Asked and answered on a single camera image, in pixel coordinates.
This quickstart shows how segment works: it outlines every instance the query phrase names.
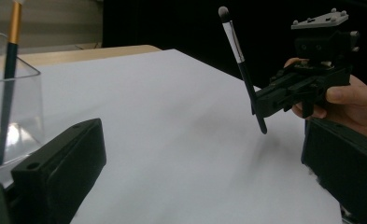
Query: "brush handle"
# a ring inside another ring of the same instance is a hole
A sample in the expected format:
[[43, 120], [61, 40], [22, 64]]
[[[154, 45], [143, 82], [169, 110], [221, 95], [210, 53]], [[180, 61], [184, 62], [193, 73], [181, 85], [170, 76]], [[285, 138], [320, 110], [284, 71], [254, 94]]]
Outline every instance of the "brush handle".
[[257, 95], [253, 87], [253, 83], [250, 80], [247, 66], [245, 62], [241, 62], [241, 63], [238, 63], [238, 67], [239, 67], [239, 71], [241, 72], [242, 79], [244, 80], [245, 85], [247, 87], [247, 93], [249, 94], [250, 104], [252, 105], [252, 114], [256, 115], [256, 119], [258, 120], [261, 132], [267, 133], [267, 126], [265, 125], [264, 118], [262, 118], [258, 113], [256, 113]]
[[0, 165], [4, 163], [5, 151], [7, 146], [8, 124], [11, 116], [11, 107], [14, 96], [14, 82], [10, 79], [15, 77], [17, 64], [18, 45], [13, 43], [7, 44], [7, 55], [5, 65], [5, 82], [2, 99], [2, 112], [0, 115]]

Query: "finger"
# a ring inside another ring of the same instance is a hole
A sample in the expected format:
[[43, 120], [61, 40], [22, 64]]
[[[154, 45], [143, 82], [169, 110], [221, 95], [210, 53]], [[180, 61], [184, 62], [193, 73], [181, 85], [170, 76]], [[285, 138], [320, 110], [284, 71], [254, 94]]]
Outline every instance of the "finger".
[[291, 58], [291, 59], [289, 59], [289, 60], [287, 60], [287, 61], [285, 62], [285, 65], [284, 65], [283, 67], [287, 67], [287, 66], [289, 66], [290, 64], [295, 63], [295, 62], [298, 62], [298, 61], [300, 61], [300, 59], [299, 59], [299, 58]]
[[349, 83], [352, 86], [366, 86], [366, 84], [364, 84], [360, 79], [358, 79], [357, 77], [353, 75], [349, 77]]
[[303, 111], [302, 111], [302, 109], [298, 105], [292, 106], [291, 107], [291, 111], [293, 111], [293, 113], [295, 115], [297, 115], [298, 117], [300, 117], [300, 118], [303, 117]]
[[318, 105], [314, 105], [314, 113], [312, 114], [312, 117], [318, 118], [318, 119], [324, 119], [324, 118], [326, 118], [327, 114], [328, 113], [324, 108], [322, 108]]
[[338, 105], [367, 105], [367, 86], [330, 87], [326, 91], [328, 102]]

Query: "white wall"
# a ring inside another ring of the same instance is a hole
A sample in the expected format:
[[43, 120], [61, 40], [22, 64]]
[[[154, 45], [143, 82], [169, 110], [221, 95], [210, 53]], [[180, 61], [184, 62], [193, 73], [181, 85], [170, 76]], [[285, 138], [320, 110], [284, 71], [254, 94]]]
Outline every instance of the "white wall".
[[[11, 0], [0, 0], [0, 33], [8, 33], [11, 9]], [[102, 2], [96, 0], [26, 0], [20, 47], [101, 42], [102, 13]]]

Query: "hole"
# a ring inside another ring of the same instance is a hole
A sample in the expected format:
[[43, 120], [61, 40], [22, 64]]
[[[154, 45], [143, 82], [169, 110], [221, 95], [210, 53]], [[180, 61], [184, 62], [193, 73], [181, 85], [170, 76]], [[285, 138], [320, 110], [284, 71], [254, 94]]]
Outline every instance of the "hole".
[[37, 168], [39, 165], [40, 165], [40, 163], [38, 163], [38, 162], [34, 162], [34, 163], [32, 163], [32, 164], [29, 164], [29, 165], [26, 167], [26, 169], [28, 169], [28, 170], [33, 170], [33, 169]]

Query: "table surface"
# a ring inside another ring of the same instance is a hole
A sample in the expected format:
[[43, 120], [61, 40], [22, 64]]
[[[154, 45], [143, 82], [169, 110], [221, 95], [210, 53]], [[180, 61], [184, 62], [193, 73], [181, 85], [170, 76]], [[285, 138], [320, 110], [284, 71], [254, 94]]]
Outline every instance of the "table surface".
[[105, 57], [34, 64], [47, 141], [103, 122], [107, 164], [73, 224], [341, 223], [300, 162], [301, 119], [278, 112], [262, 134], [242, 80], [174, 49]]
[[[151, 45], [126, 46], [104, 49], [78, 49], [69, 51], [44, 52], [21, 54], [19, 57], [32, 66], [58, 63], [72, 63], [93, 59], [104, 59], [132, 54], [159, 51]], [[0, 60], [0, 69], [3, 68], [3, 60]]]

